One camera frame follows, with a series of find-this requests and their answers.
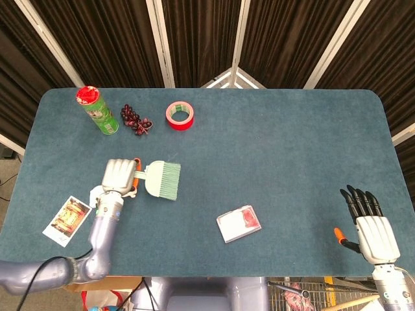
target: wooden stick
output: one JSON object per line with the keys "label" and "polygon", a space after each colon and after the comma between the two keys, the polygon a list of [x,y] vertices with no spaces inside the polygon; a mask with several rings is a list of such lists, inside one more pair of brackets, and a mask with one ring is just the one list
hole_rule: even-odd
{"label": "wooden stick", "polygon": [[370,295],[370,296],[362,297],[356,300],[351,300],[346,303],[339,303],[337,306],[330,306],[329,308],[323,308],[322,311],[337,311],[337,310],[349,308],[351,306],[361,305],[362,303],[368,303],[378,298],[379,298],[379,295]]}

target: red and white card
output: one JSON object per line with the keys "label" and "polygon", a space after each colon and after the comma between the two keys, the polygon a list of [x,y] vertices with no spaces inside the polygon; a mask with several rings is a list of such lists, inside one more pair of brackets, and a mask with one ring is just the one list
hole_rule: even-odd
{"label": "red and white card", "polygon": [[261,230],[261,224],[251,205],[223,214],[216,221],[225,243]]}

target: green can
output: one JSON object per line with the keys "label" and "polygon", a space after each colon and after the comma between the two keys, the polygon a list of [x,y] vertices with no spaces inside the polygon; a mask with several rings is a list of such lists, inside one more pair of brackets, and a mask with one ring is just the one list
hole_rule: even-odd
{"label": "green can", "polygon": [[96,87],[82,87],[77,93],[77,102],[85,109],[102,133],[111,135],[118,130],[118,121],[112,115]]}

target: orange tip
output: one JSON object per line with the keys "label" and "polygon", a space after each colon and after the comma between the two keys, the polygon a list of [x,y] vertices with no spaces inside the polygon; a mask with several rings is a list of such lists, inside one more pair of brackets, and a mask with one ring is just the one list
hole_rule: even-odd
{"label": "orange tip", "polygon": [[339,244],[341,244],[343,240],[347,240],[347,238],[344,236],[343,232],[337,227],[335,228],[335,235],[336,235],[336,238],[337,238]]}
{"label": "orange tip", "polygon": [[[137,163],[137,165],[136,165],[136,170],[138,170],[138,171],[140,171],[141,170],[141,160],[140,160],[140,158],[135,158],[134,159],[134,161]],[[139,181],[139,179],[138,178],[134,178],[133,180],[132,180],[132,186],[134,187],[134,188],[136,188],[137,189],[137,191],[138,191],[138,181]]]}

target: red tape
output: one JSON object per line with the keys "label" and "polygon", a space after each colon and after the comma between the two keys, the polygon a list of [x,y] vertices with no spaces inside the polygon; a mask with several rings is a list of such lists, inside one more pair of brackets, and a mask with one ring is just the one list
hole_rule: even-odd
{"label": "red tape", "polygon": [[[173,120],[172,116],[179,111],[184,111],[189,115],[186,120]],[[186,131],[193,124],[193,107],[188,102],[173,102],[166,110],[166,119],[176,131]]]}

